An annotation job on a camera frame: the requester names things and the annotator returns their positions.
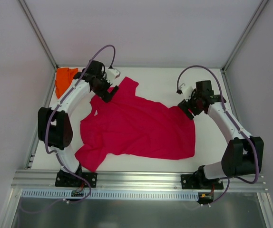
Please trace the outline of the red t shirt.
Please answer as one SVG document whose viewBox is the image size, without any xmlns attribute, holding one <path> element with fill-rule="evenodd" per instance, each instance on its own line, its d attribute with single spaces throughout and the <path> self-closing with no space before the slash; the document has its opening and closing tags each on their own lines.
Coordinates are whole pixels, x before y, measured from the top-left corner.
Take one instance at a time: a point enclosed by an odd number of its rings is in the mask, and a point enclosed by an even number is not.
<svg viewBox="0 0 273 228">
<path fill-rule="evenodd" d="M 125 77 L 108 103 L 97 95 L 80 122 L 79 163 L 95 172 L 108 154 L 180 160 L 195 155 L 195 123 L 177 106 L 136 96 L 138 82 Z"/>
</svg>

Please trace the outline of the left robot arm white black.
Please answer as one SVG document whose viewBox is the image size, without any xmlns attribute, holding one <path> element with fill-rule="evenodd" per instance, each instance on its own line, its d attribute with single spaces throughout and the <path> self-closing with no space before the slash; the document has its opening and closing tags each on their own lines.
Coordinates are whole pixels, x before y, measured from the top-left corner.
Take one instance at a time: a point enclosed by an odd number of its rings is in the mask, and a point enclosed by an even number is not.
<svg viewBox="0 0 273 228">
<path fill-rule="evenodd" d="M 84 178 L 71 146 L 70 117 L 80 101 L 91 92 L 104 102 L 110 102 L 118 91 L 118 86 L 113 86 L 112 82 L 119 76 L 118 69 L 106 68 L 103 63 L 93 60 L 82 71 L 73 71 L 69 86 L 52 107 L 41 107 L 38 111 L 38 138 L 44 143 L 46 153 L 56 156 L 61 180 L 66 180 L 72 187 L 80 185 Z"/>
</svg>

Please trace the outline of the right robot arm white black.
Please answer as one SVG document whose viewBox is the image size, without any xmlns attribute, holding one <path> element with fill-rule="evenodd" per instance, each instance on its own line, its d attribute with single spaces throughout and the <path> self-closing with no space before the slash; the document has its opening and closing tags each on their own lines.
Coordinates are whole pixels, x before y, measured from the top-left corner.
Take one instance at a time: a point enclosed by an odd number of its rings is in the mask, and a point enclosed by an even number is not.
<svg viewBox="0 0 273 228">
<path fill-rule="evenodd" d="M 243 128 L 226 108 L 223 94 L 216 95 L 211 81 L 197 82 L 195 88 L 181 84 L 177 89 L 184 99 L 178 107 L 193 120 L 205 113 L 217 125 L 226 140 L 227 147 L 219 162 L 198 168 L 195 183 L 205 189 L 214 180 L 239 179 L 248 184 L 258 181 L 262 168 L 264 142 Z"/>
</svg>

